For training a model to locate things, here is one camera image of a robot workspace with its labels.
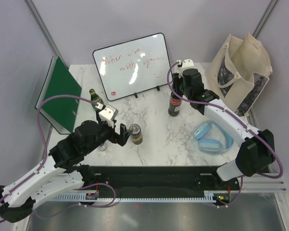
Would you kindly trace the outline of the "dark beverage can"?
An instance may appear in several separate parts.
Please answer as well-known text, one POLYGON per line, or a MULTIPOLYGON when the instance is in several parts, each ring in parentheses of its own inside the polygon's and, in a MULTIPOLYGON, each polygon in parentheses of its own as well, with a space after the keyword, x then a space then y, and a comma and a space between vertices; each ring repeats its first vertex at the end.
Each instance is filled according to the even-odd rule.
POLYGON ((130 130, 132 142, 136 145, 141 144, 143 142, 143 137, 140 126, 137 124, 131 124, 130 130))

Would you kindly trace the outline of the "cola glass bottle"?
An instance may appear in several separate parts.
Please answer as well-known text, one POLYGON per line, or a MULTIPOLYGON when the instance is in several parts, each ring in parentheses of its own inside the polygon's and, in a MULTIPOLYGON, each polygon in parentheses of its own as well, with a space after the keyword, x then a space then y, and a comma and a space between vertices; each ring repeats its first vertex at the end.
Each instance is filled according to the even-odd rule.
POLYGON ((176 117, 180 112, 181 104, 182 100, 173 93, 171 93, 168 107, 168 114, 172 117, 176 117))

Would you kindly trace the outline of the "small white blue can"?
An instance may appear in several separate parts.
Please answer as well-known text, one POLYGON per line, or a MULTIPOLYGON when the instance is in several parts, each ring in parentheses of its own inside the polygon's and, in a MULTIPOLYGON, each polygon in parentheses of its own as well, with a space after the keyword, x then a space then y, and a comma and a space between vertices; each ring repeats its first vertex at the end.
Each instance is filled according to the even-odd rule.
POLYGON ((104 142, 104 143, 102 143, 99 147, 98 147, 98 150, 99 151, 105 151, 107 149, 107 143, 106 142, 104 142))

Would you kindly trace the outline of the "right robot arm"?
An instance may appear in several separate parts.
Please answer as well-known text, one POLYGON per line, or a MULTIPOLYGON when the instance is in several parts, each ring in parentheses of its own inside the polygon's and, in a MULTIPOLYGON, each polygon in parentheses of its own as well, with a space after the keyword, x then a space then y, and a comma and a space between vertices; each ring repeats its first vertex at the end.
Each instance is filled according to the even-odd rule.
POLYGON ((172 95, 190 103, 192 108, 220 126, 239 147, 236 158, 218 167, 211 177, 215 189, 223 189, 232 178, 263 176, 262 170, 279 160, 272 132, 261 131, 237 116, 215 92, 204 87, 196 68, 177 65, 175 72, 169 72, 167 77, 172 78, 172 82, 167 83, 172 95))

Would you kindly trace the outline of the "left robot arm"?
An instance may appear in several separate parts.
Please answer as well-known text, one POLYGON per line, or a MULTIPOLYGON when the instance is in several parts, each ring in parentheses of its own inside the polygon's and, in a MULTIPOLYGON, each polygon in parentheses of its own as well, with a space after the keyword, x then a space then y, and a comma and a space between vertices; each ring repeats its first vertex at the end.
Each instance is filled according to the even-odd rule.
POLYGON ((92 189, 97 183, 94 171, 89 165, 77 164, 106 141, 124 146, 130 135, 131 130, 124 124, 116 133, 105 122, 83 122, 22 178, 8 186, 0 185, 2 221, 16 223, 48 199, 70 190, 92 189))

